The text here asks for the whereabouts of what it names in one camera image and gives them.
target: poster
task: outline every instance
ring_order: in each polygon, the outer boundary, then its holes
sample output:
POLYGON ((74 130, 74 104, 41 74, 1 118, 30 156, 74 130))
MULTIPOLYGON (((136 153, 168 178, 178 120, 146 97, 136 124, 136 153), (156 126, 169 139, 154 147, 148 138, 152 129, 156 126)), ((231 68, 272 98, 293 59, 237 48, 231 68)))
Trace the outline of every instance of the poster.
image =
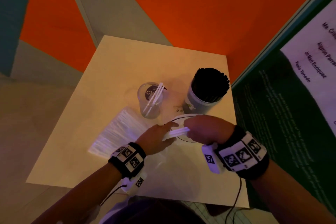
POLYGON ((336 0, 250 71, 233 100, 237 124, 335 215, 336 0))

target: paper plate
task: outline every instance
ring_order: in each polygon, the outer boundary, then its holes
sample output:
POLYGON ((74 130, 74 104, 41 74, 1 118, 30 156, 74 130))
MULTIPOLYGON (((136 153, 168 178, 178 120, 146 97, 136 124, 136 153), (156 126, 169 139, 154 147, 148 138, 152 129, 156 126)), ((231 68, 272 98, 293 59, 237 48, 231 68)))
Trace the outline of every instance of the paper plate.
MULTIPOLYGON (((176 116, 174 119, 172 119, 171 121, 177 123, 179 126, 178 127, 172 127, 171 130, 175 130, 175 129, 179 129, 179 128, 184 128, 184 121, 186 119, 189 119, 191 117, 194 117, 196 115, 200 115, 198 113, 189 113, 189 114, 183 114, 180 116, 176 116)), ((188 142, 188 143, 196 143, 194 140, 192 140, 191 138, 187 137, 187 136, 179 136, 177 137, 178 139, 188 142)))

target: tabletop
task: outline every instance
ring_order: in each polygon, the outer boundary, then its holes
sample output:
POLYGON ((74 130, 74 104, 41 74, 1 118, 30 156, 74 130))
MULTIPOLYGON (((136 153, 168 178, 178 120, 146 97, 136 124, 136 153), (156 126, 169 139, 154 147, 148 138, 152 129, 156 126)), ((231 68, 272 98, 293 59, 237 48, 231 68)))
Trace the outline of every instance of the tabletop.
MULTIPOLYGON (((73 188, 106 164, 88 152, 105 126, 122 108, 139 111, 137 89, 163 82, 169 98, 157 123, 171 120, 199 68, 212 67, 229 76, 226 56, 104 36, 73 92, 27 182, 73 188)), ((209 115, 236 123, 231 89, 209 115)), ((138 195, 218 205, 233 205, 239 189, 236 173, 212 173, 201 144, 173 144, 167 161, 150 174, 138 195)), ((236 206, 249 207, 246 184, 236 206)))

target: plastic cup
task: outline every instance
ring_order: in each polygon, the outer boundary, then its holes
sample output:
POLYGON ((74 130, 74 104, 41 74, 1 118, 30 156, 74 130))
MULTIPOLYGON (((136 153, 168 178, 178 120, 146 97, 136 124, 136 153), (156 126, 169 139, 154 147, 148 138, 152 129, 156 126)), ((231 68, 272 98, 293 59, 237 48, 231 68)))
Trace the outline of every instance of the plastic cup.
POLYGON ((161 93, 155 104, 153 104, 153 101, 151 101, 149 104, 149 100, 151 99, 158 86, 159 84, 156 82, 146 82, 140 86, 137 93, 140 113, 142 116, 150 120, 153 120, 160 115, 160 107, 163 101, 163 92, 161 93))

